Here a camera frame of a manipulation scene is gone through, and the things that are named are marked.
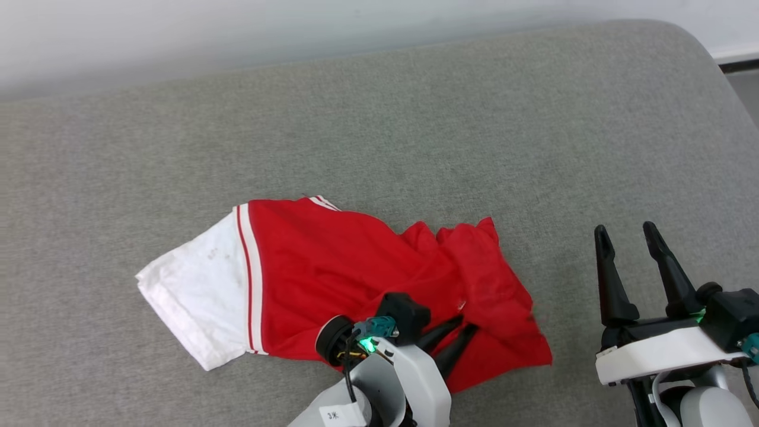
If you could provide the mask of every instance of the white wall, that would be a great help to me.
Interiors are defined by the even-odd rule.
[[[759,58],[758,0],[0,0],[0,100],[624,17]]]

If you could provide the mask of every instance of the gray fabric surface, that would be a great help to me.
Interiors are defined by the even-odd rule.
[[[204,372],[137,291],[139,269],[251,198],[322,194],[397,230],[494,217],[555,362],[456,394],[453,425],[635,424],[627,391],[594,370],[598,223],[643,316],[665,305],[645,220],[696,284],[757,286],[759,131],[667,24],[12,103],[0,118],[9,424],[284,425],[337,381],[251,355]]]

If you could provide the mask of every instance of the red and white shirt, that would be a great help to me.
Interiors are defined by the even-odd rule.
[[[319,360],[320,328],[336,315],[372,316],[387,292],[408,293],[429,307],[431,327],[458,313],[480,327],[448,379],[451,392],[551,363],[532,299],[503,259],[490,218],[437,235],[424,223],[395,234],[377,218],[341,211],[320,196],[254,200],[137,279],[206,370],[245,352]]]

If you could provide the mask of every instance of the red stripe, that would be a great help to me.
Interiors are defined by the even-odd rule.
[[[253,307],[253,279],[250,276],[250,258],[247,256],[247,245],[245,245],[245,238],[242,236],[242,224],[240,224],[240,207],[237,206],[238,212],[238,231],[240,233],[240,242],[242,242],[242,250],[245,252],[245,264],[247,264],[247,343],[250,349],[253,350],[253,331],[250,330],[250,323],[253,319],[252,307]]]

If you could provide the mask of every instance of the green led light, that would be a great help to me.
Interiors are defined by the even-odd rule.
[[[704,315],[706,314],[706,312],[707,310],[703,309],[700,312],[693,315],[696,318],[696,323],[701,323],[701,321],[704,320]]]
[[[364,338],[363,340],[359,341],[359,344],[361,344],[363,348],[367,349],[367,352],[369,353],[374,353],[374,350],[376,350],[374,344],[372,344],[371,338]]]

